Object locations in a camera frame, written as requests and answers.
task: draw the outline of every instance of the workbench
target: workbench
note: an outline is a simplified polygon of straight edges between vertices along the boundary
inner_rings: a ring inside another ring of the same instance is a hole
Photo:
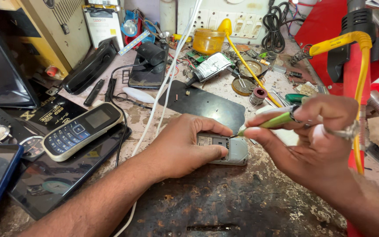
[[[250,46],[257,52],[260,48]],[[280,54],[275,64],[283,65],[281,58],[288,58],[299,47],[286,41],[286,49]],[[134,62],[136,52],[129,51],[124,56],[117,55],[112,64],[100,76],[106,83],[97,99],[103,100],[110,73],[116,67]],[[304,75],[310,75],[320,84],[309,63],[303,62]],[[180,72],[175,77],[185,81],[182,70],[188,70],[184,63],[178,65]],[[115,93],[122,92],[122,71],[115,73],[118,82]],[[261,108],[253,106],[248,96],[236,94],[231,88],[234,77],[225,70],[220,75],[207,81],[203,90],[219,95],[245,106],[245,118],[254,116]],[[267,90],[275,88],[282,95],[297,93],[291,82],[282,73],[268,72],[265,76]],[[87,89],[78,96],[68,94],[65,90],[60,95],[83,106],[90,93]],[[157,90],[145,90],[155,97]],[[120,162],[129,159],[140,139],[149,119],[149,111],[130,102],[118,102],[129,114],[128,126],[132,134],[121,149]],[[146,148],[154,139],[156,127],[163,107],[158,105],[152,125],[140,147]],[[167,109],[161,124],[166,124],[180,114]],[[207,164],[192,174],[179,179],[167,179],[153,185],[138,200],[134,218],[121,236],[344,236],[346,220],[321,198],[306,188],[294,183],[280,172],[269,155],[260,145],[247,139],[249,162],[246,166],[226,166]],[[112,155],[86,182],[76,191],[99,180],[114,168],[115,154]],[[379,165],[366,158],[366,176],[379,185]],[[18,207],[6,195],[0,202],[0,236],[13,236],[26,229],[34,220]]]

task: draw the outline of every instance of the sim tray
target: sim tray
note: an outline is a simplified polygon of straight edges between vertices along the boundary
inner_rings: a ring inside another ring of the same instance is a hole
[[[131,70],[122,70],[122,83],[126,84],[130,80]]]

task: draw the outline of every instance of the watch strap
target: watch strap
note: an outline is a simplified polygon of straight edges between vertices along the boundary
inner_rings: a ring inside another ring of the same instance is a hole
[[[0,125],[11,126],[11,135],[20,143],[24,139],[33,136],[20,122],[15,120],[0,108]]]

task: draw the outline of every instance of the white cable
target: white cable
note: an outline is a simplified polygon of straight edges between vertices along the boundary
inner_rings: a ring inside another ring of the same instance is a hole
[[[199,9],[200,6],[201,6],[201,2],[202,2],[202,1],[203,1],[203,0],[200,0],[199,4],[196,6],[197,11],[198,11],[198,9]],[[197,15],[197,14],[196,14],[197,11],[192,12],[193,15],[191,16],[191,18],[190,18],[190,20],[189,20],[190,23],[195,21],[195,16]],[[178,48],[182,48],[182,47],[183,47],[183,45],[184,45],[185,42],[187,41],[188,36],[190,35],[190,33],[191,33],[191,31],[192,31],[192,27],[193,27],[193,25],[190,24],[190,27],[189,27],[189,30],[188,30],[187,34],[185,35],[185,37],[184,37],[183,39],[181,39],[181,41],[179,42],[179,44],[178,44],[178,46],[176,47],[176,49],[178,49]],[[180,50],[179,50],[179,51],[176,51],[176,53],[175,53],[175,57],[177,57],[177,55],[178,55],[179,53],[180,53]],[[168,105],[169,92],[171,91],[172,81],[173,81],[174,74],[175,74],[175,73],[172,73],[172,77],[171,77],[171,80],[169,81],[169,85],[168,85],[168,90],[166,91],[165,106],[163,107],[163,112],[162,112],[162,115],[161,115],[161,119],[160,119],[160,121],[159,121],[159,124],[157,125],[157,129],[156,129],[156,137],[157,137],[157,135],[159,135],[159,130],[160,130],[161,126],[162,126],[163,117],[165,116],[166,107],[167,107],[167,105]]]
[[[188,22],[187,27],[184,30],[184,34],[188,31],[188,29],[192,29],[192,25],[193,25],[192,23],[195,20],[196,13],[198,12],[198,9],[200,8],[202,1],[203,0],[196,0],[195,5],[194,5],[194,11],[191,14],[191,20]],[[153,116],[154,116],[155,111],[156,111],[157,102],[159,101],[160,95],[162,94],[162,90],[165,87],[166,82],[168,81],[168,77],[171,74],[171,71],[173,71],[173,74],[172,74],[172,77],[171,77],[171,81],[170,81],[170,82],[172,82],[172,78],[173,78],[173,76],[175,74],[176,60],[178,59],[178,55],[179,55],[182,47],[184,46],[184,44],[183,43],[181,44],[181,42],[185,42],[187,40],[189,32],[191,32],[191,31],[187,32],[186,37],[183,40],[180,41],[180,44],[178,44],[178,46],[176,48],[175,57],[174,57],[174,59],[172,61],[171,67],[169,68],[168,73],[166,74],[165,79],[163,80],[163,83],[162,83],[162,85],[161,85],[161,87],[159,89],[159,92],[156,95],[155,103],[153,104],[153,109],[152,109],[152,112],[150,114],[149,121],[147,122],[147,125],[146,125],[146,128],[144,129],[143,135],[141,135],[140,140],[137,143],[137,146],[135,147],[135,149],[134,149],[133,154],[131,155],[131,157],[133,157],[135,154],[137,154],[137,151],[140,148],[140,145],[143,142],[144,137],[147,134],[147,131],[149,130],[150,124],[152,123]],[[131,214],[130,214],[130,217],[129,217],[127,223],[125,223],[125,225],[118,231],[118,233],[116,233],[114,235],[114,237],[118,237],[128,227],[128,225],[131,223],[132,218],[133,218],[134,213],[135,213],[136,205],[137,205],[137,202],[135,202],[134,205],[133,205],[133,208],[131,210]]]

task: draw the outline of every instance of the solder wire spool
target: solder wire spool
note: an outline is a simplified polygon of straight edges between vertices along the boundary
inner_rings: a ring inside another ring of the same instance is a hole
[[[253,105],[260,105],[263,103],[264,99],[267,97],[267,91],[262,89],[261,87],[257,87],[252,92],[249,97],[249,101]]]

